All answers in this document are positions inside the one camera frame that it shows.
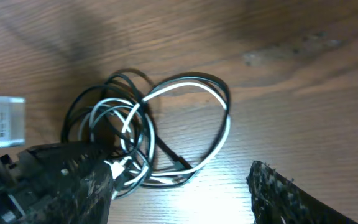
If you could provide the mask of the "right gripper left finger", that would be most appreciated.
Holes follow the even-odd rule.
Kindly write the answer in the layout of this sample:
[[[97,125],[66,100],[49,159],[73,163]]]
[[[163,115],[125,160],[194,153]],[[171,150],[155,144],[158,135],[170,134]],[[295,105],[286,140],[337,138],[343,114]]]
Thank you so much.
[[[71,142],[0,157],[0,223],[106,223],[113,189],[109,148]]]

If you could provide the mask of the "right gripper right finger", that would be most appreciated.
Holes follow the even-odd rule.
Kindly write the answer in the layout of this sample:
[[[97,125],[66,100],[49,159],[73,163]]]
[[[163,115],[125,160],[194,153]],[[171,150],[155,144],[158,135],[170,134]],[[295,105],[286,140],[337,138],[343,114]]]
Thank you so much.
[[[247,176],[256,224],[356,224],[320,202],[262,161],[254,161]]]

